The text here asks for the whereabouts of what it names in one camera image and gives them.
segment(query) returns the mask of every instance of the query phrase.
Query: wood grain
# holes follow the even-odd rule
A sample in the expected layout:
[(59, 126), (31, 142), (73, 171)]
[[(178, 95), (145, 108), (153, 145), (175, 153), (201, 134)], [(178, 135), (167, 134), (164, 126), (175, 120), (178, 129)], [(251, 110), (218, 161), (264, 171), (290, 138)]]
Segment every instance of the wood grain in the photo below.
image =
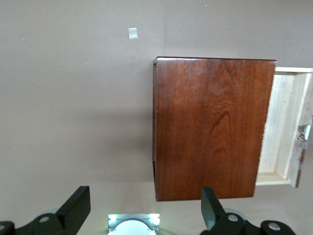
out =
[(254, 192), (272, 60), (158, 57), (153, 161), (157, 201)]

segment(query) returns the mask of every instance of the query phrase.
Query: black metal bracket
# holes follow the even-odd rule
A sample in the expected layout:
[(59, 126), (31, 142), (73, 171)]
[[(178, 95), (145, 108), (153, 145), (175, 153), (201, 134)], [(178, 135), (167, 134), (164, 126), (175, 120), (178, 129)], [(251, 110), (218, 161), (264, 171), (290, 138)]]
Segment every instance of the black metal bracket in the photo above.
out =
[(202, 188), (201, 212), (207, 230), (200, 235), (295, 235), (279, 221), (266, 220), (258, 228), (238, 214), (226, 213), (210, 187)]
[(42, 214), (18, 229), (11, 221), (0, 222), (0, 235), (75, 235), (89, 213), (89, 186), (80, 186), (55, 214)]

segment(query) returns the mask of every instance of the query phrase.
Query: screw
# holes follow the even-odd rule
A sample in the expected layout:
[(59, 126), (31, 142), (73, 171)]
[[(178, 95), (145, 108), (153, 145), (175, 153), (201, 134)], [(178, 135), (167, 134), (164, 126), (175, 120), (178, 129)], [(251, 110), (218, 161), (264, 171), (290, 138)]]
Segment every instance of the screw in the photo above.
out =
[(238, 221), (238, 217), (235, 216), (234, 214), (230, 214), (230, 215), (228, 216), (228, 219), (229, 219), (230, 221), (232, 221), (232, 222), (237, 222), (237, 221)]
[(274, 231), (279, 231), (280, 230), (279, 225), (276, 224), (276, 223), (269, 223), (268, 226), (269, 226), (270, 229), (272, 229)]
[(45, 217), (42, 217), (40, 220), (39, 220), (39, 223), (45, 223), (49, 220), (50, 218), (48, 216), (45, 216)]

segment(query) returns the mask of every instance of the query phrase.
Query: open drawer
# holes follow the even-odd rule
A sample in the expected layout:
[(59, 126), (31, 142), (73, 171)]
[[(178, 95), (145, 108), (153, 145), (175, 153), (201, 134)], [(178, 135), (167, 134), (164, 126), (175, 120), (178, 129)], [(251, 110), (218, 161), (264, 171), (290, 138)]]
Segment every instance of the open drawer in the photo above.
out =
[(313, 69), (276, 67), (256, 185), (297, 187), (313, 114)]

